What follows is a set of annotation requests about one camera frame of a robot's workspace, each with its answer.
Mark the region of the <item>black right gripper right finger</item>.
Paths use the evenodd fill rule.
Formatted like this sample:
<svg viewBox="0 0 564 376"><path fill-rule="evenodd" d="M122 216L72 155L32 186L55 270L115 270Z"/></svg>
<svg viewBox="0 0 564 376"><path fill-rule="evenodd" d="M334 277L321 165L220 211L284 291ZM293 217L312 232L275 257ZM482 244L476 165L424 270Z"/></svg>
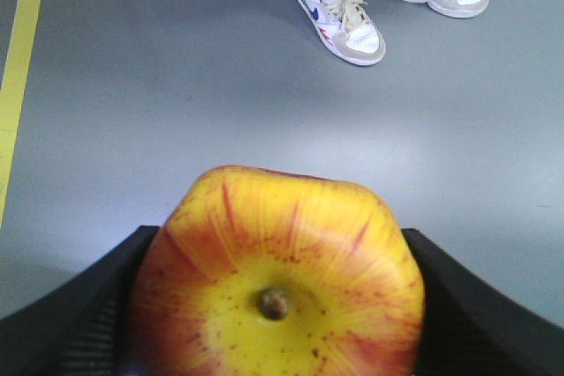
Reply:
<svg viewBox="0 0 564 376"><path fill-rule="evenodd" d="M561 375L563 330L517 304L416 229L426 295L418 375Z"/></svg>

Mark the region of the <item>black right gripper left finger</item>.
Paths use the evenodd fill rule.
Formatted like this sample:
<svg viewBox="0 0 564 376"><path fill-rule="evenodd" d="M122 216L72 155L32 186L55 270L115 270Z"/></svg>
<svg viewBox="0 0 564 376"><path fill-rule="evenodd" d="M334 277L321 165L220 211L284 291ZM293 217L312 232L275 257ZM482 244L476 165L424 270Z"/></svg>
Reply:
<svg viewBox="0 0 564 376"><path fill-rule="evenodd" d="M92 266L1 320L3 375L131 375L126 312L158 229L140 226Z"/></svg>

